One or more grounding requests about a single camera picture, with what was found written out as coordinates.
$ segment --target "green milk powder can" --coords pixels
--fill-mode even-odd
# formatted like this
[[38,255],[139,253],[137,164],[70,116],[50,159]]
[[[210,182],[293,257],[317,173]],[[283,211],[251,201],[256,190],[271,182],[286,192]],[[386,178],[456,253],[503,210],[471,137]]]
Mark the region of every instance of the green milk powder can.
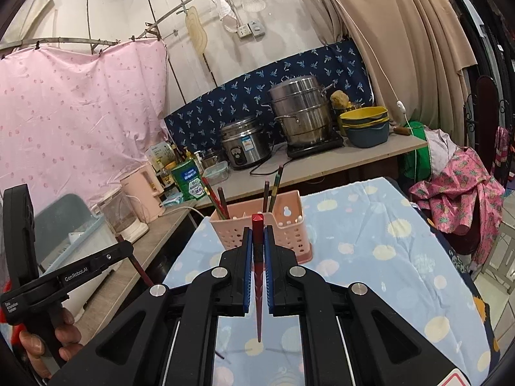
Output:
[[184,196],[184,201],[200,199],[205,196],[200,174],[193,160],[180,163],[170,173]]

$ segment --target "pink floral cloth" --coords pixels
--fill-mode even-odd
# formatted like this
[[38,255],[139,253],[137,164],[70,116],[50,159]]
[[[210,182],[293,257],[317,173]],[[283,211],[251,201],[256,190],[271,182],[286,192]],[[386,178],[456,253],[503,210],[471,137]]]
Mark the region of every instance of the pink floral cloth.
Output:
[[473,260],[485,262],[503,219],[504,188],[488,174],[472,148],[458,148],[439,175],[419,181],[409,191],[421,209],[431,210],[438,230],[447,234],[467,233],[479,199],[481,242]]
[[97,203],[163,140],[165,60],[156,39],[0,60],[0,190],[28,184],[36,213],[67,193]]

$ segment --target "electrical outlet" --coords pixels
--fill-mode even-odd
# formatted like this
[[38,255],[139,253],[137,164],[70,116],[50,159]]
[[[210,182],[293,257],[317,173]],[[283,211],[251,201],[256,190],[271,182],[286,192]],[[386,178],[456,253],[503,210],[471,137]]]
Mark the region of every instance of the electrical outlet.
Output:
[[249,22],[249,26],[254,37],[263,36],[266,33],[265,27],[257,20],[252,20]]
[[249,36],[252,34],[252,31],[250,30],[250,27],[248,24],[244,24],[243,26],[240,26],[238,28],[238,36],[240,39],[243,39],[246,36]]

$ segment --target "green bag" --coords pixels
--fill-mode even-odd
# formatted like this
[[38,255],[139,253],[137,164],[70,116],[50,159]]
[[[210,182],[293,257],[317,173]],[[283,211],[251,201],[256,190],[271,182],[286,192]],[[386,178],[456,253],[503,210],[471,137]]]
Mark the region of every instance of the green bag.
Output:
[[[414,120],[409,122],[413,136],[425,140],[424,124]],[[415,178],[415,156],[417,156],[417,176]],[[419,148],[415,151],[403,155],[401,173],[415,182],[426,180],[431,176],[431,158],[429,157],[429,147]]]

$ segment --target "rice cooker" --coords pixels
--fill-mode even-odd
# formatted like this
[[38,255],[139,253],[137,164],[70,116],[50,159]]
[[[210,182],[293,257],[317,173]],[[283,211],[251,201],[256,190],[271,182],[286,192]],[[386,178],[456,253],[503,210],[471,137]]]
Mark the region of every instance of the rice cooker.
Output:
[[222,127],[220,132],[221,143],[232,168],[249,167],[270,155],[266,134],[256,117],[236,120]]

